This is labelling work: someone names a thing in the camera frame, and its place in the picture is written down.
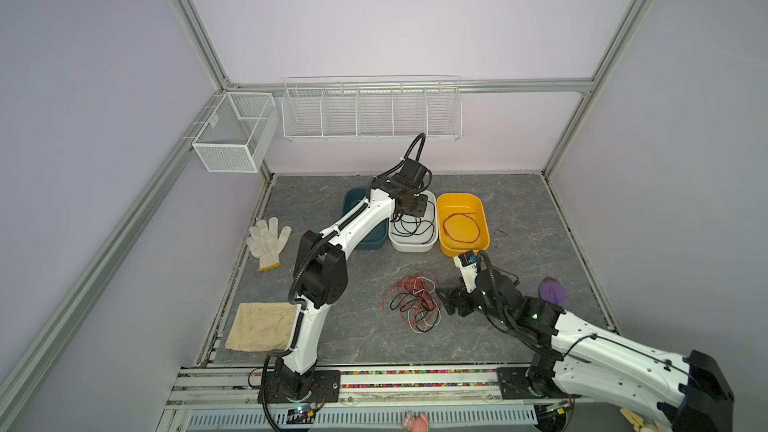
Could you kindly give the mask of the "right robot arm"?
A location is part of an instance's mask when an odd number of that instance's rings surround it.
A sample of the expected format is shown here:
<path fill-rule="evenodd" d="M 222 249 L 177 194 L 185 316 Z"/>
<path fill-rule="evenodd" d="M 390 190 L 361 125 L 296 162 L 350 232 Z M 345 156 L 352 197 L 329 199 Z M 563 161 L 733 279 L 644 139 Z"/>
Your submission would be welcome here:
<path fill-rule="evenodd" d="M 524 383 L 537 397 L 580 396 L 626 408 L 671 431 L 730 431 L 735 395 L 717 361 L 642 345 L 540 297 L 480 250 L 453 259 L 462 286 L 439 290 L 448 314 L 482 314 L 533 353 Z"/>

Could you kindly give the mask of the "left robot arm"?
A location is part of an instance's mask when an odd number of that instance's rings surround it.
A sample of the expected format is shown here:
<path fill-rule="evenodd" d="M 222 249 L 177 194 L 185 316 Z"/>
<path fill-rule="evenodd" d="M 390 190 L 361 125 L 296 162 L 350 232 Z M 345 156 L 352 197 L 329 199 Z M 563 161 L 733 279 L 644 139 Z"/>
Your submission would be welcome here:
<path fill-rule="evenodd" d="M 371 178 L 365 196 L 338 221 L 299 242 L 288 302 L 298 307 L 288 346 L 267 353 L 262 396 L 275 385 L 290 401 L 311 395 L 325 320 L 348 285 L 347 261 L 380 223 L 398 215 L 422 217 L 432 173 L 421 161 L 426 135 L 418 134 L 392 168 Z"/>

